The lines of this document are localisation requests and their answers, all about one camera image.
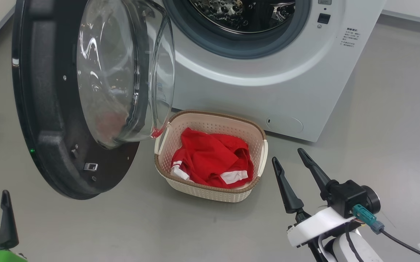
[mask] plastic basket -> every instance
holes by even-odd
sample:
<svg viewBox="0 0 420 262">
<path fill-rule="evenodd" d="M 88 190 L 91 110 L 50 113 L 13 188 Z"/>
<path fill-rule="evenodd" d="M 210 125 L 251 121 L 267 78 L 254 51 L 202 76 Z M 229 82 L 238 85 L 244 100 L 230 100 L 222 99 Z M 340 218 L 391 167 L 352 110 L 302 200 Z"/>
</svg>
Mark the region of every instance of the plastic basket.
<svg viewBox="0 0 420 262">
<path fill-rule="evenodd" d="M 180 137 L 188 127 L 207 134 L 227 134 L 244 140 L 253 162 L 253 180 L 238 188 L 225 189 L 185 181 L 171 175 L 171 159 L 181 148 Z M 267 156 L 268 143 L 263 129 L 252 121 L 225 114 L 180 111 L 170 118 L 165 132 L 155 141 L 155 166 L 170 186 L 180 192 L 215 201 L 235 203 L 246 199 L 260 180 Z"/>
</svg>

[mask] basket handle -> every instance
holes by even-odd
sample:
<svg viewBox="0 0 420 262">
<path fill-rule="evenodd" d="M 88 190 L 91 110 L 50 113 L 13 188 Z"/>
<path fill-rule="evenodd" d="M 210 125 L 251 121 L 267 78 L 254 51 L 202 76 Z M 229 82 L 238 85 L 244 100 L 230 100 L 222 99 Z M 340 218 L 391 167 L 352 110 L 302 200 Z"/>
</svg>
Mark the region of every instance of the basket handle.
<svg viewBox="0 0 420 262">
<path fill-rule="evenodd" d="M 157 137 L 157 139 L 155 139 L 155 154 L 161 154 L 161 150 L 163 149 L 163 142 L 166 140 L 170 129 L 171 124 L 168 122 L 168 124 L 165 127 L 165 131 L 159 137 Z"/>
<path fill-rule="evenodd" d="M 263 140 L 263 152 L 261 154 L 263 158 L 261 159 L 260 165 L 258 166 L 258 177 L 261 177 L 261 174 L 263 174 L 264 168 L 262 167 L 265 167 L 268 158 L 268 141 L 266 139 Z"/>
</svg>

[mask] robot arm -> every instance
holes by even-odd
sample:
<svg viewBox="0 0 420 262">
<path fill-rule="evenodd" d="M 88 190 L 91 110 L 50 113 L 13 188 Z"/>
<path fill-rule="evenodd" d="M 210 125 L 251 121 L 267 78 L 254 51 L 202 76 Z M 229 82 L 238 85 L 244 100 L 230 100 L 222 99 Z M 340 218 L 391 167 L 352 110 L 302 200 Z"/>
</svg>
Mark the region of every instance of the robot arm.
<svg viewBox="0 0 420 262">
<path fill-rule="evenodd" d="M 276 157 L 273 158 L 286 213 L 296 214 L 296 223 L 288 228 L 288 239 L 293 247 L 308 245 L 317 262 L 381 262 L 382 259 L 356 230 L 367 224 L 376 234 L 383 233 L 420 255 L 419 250 L 384 231 L 384 225 L 374 216 L 381 209 L 380 200 L 370 187 L 359 186 L 352 180 L 340 184 L 330 179 L 304 149 L 299 148 L 298 153 L 310 169 L 320 189 L 320 197 L 328 203 L 328 207 L 313 216 L 306 213 L 302 200 L 296 196 L 284 176 L 283 167 Z M 323 245 L 323 240 L 328 237 L 334 239 Z"/>
</svg>

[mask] white washing machine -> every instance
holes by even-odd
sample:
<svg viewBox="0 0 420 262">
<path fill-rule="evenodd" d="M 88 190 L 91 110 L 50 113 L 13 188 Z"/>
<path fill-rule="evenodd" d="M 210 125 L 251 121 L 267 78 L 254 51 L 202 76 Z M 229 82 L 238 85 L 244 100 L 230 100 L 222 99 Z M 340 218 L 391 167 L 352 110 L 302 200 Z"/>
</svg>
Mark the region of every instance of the white washing machine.
<svg viewBox="0 0 420 262">
<path fill-rule="evenodd" d="M 165 0 L 177 109 L 316 142 L 385 0 Z"/>
<path fill-rule="evenodd" d="M 59 193 L 90 199 L 114 188 L 172 106 L 316 141 L 383 0 L 163 4 L 168 12 L 152 0 L 17 0 L 17 113 Z"/>
</svg>

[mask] open door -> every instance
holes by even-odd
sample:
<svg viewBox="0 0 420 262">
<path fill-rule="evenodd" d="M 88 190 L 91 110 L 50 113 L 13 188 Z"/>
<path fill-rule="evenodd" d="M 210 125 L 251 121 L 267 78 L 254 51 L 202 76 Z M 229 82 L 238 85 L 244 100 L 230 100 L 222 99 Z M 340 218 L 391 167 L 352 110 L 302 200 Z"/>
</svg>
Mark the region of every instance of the open door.
<svg viewBox="0 0 420 262">
<path fill-rule="evenodd" d="M 148 0 L 17 0 L 12 68 L 35 165 L 59 193 L 90 199 L 115 187 L 138 141 L 168 122 L 170 19 Z"/>
</svg>

